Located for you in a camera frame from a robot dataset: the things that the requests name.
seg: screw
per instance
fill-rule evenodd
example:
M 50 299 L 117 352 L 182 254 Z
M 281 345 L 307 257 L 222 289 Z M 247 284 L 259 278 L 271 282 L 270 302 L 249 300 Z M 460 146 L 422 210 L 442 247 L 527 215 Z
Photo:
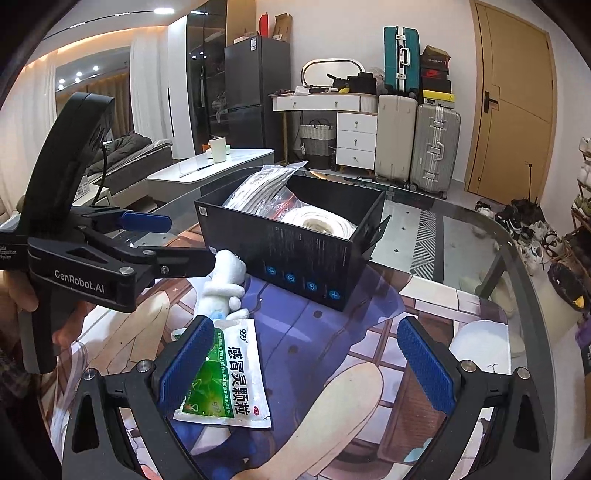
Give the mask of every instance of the screw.
M 141 360 L 135 366 L 135 369 L 141 373 L 147 372 L 148 370 L 150 370 L 150 368 L 152 368 L 152 360 Z
M 518 368 L 517 375 L 523 378 L 523 380 L 527 380 L 530 377 L 530 372 L 526 368 Z
M 462 370 L 464 372 L 472 373 L 476 371 L 476 364 L 472 360 L 464 360 L 462 362 Z
M 82 377 L 84 380 L 92 380 L 96 375 L 96 370 L 94 368 L 89 368 Z

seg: white drawer cabinet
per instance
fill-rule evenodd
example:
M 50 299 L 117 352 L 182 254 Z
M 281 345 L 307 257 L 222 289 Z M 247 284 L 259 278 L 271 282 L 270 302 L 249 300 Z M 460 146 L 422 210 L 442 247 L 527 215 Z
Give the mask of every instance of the white drawer cabinet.
M 349 132 L 376 134 L 378 132 L 378 116 L 362 113 L 337 113 L 337 129 Z
M 337 130 L 336 146 L 375 152 L 375 134 Z
M 349 167 L 373 170 L 375 153 L 364 150 L 354 150 L 352 148 L 337 147 L 336 162 L 338 165 L 347 165 Z
M 335 93 L 321 95 L 289 95 L 274 98 L 273 110 L 346 110 L 359 112 L 358 95 L 341 95 Z

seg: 999 cold granules packet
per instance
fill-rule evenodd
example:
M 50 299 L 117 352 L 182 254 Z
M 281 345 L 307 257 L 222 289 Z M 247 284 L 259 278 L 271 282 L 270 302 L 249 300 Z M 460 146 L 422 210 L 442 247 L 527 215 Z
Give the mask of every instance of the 999 cold granules packet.
M 268 428 L 255 321 L 215 320 L 213 348 L 193 380 L 175 420 Z

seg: anime print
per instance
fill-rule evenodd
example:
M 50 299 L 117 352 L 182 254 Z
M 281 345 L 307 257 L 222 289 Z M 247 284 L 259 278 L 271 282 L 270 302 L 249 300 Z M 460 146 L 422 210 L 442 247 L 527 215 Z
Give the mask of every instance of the anime print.
M 199 232 L 188 233 L 178 246 L 200 246 Z M 112 374 L 129 370 L 140 356 L 154 358 L 172 330 L 191 321 L 206 280 L 160 281 L 140 297 L 133 314 L 96 309 L 89 315 L 79 343 L 62 354 L 58 370 L 42 385 L 41 404 L 60 453 L 67 409 L 86 366 Z M 344 312 L 254 277 L 245 290 L 243 307 L 255 319 L 272 426 L 173 421 L 211 480 L 402 479 L 444 420 L 398 348 L 396 329 L 407 315 L 446 345 L 457 336 L 461 353 L 484 335 L 482 324 L 494 323 L 487 334 L 500 339 L 501 353 L 490 365 L 510 370 L 506 318 L 497 305 L 381 265 L 366 267 Z M 144 473 L 159 478 L 131 412 L 123 417 Z M 454 478 L 469 469 L 482 432 L 479 422 Z

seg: white suitcase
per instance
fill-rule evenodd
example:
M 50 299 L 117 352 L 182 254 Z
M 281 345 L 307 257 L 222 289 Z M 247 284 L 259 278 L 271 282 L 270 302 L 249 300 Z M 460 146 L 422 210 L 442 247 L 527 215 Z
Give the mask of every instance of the white suitcase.
M 380 95 L 374 167 L 377 176 L 408 181 L 416 117 L 415 99 Z

